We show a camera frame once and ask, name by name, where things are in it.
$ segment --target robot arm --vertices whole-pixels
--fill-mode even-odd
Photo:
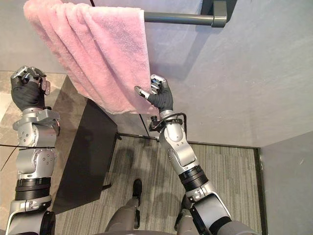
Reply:
[[[179,114],[173,112],[173,97],[167,81],[157,75],[151,76],[152,93],[135,87],[135,91],[159,108],[161,121],[152,117],[150,131],[159,131],[161,146],[168,151],[168,158],[193,203],[190,209],[199,234],[204,235],[250,235],[256,234],[246,225],[232,221],[231,216],[202,170],[197,157],[186,140]]]
[[[50,83],[35,67],[22,66],[11,76],[12,99],[22,111],[22,118],[13,124],[18,132],[20,149],[15,200],[11,202],[6,235],[54,234],[55,214],[51,205],[50,179],[56,153],[54,144],[59,135],[60,116],[45,107]]]

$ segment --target gray wall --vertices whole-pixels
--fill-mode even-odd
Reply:
[[[94,2],[181,13],[201,8],[200,0]],[[26,63],[62,72],[23,19],[21,2],[3,4],[0,70]],[[313,130],[312,11],[311,0],[238,0],[224,29],[146,23],[151,73],[168,78],[175,110],[188,115],[189,140],[265,146]],[[17,38],[20,28],[26,39]],[[121,132],[145,133],[128,124],[140,123],[138,115],[113,119]]]
[[[31,25],[25,20],[25,0],[0,1],[0,71],[15,71],[22,65],[45,72],[65,73]]]
[[[270,235],[313,234],[313,132],[261,148]]]

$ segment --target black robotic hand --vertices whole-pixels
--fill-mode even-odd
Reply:
[[[27,108],[45,107],[45,94],[50,93],[50,82],[46,75],[35,67],[22,66],[11,76],[11,95],[16,106]]]
[[[157,107],[160,113],[165,110],[173,110],[173,96],[166,79],[155,74],[151,75],[151,88],[152,94],[138,86],[135,87],[135,91]]]

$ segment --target gray striped carpet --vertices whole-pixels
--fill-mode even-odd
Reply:
[[[192,145],[206,175],[232,215],[261,233],[254,153],[252,149]],[[57,215],[56,234],[104,232],[114,212],[131,197],[133,181],[141,178],[141,230],[176,234],[174,223],[184,194],[166,153],[155,140],[117,140],[104,184],[112,187],[99,200]]]

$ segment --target black cable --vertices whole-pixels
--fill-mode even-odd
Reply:
[[[19,146],[19,145],[8,145],[8,144],[0,144],[0,146],[4,147],[16,147],[16,148],[22,148],[20,150],[30,149],[30,148],[55,148],[55,147],[28,147],[28,146]]]
[[[93,3],[93,0],[90,0],[90,3],[91,3],[92,6],[95,6],[94,3]]]
[[[10,159],[11,155],[13,154],[13,152],[15,151],[15,149],[16,149],[17,147],[19,147],[19,146],[15,146],[15,148],[13,149],[13,151],[10,153],[9,157],[7,158],[7,160],[5,161],[5,163],[3,164],[3,166],[2,166],[2,168],[1,168],[1,170],[0,170],[0,172],[2,171],[2,169],[3,169],[4,166],[5,166],[5,164],[8,162],[8,160]]]
[[[184,113],[177,113],[177,114],[171,114],[165,118],[163,118],[155,127],[154,129],[156,129],[157,127],[159,127],[166,119],[176,116],[176,119],[178,118],[178,116],[183,115],[184,117],[184,130],[185,130],[185,134],[186,134],[186,138],[187,138],[187,115]]]
[[[143,126],[144,126],[145,129],[146,129],[147,135],[150,137],[149,132],[148,132],[148,130],[147,130],[147,127],[146,127],[146,125],[145,125],[145,122],[144,122],[143,119],[142,119],[141,114],[139,114],[139,116],[140,116],[140,119],[141,119],[141,121],[142,121]]]

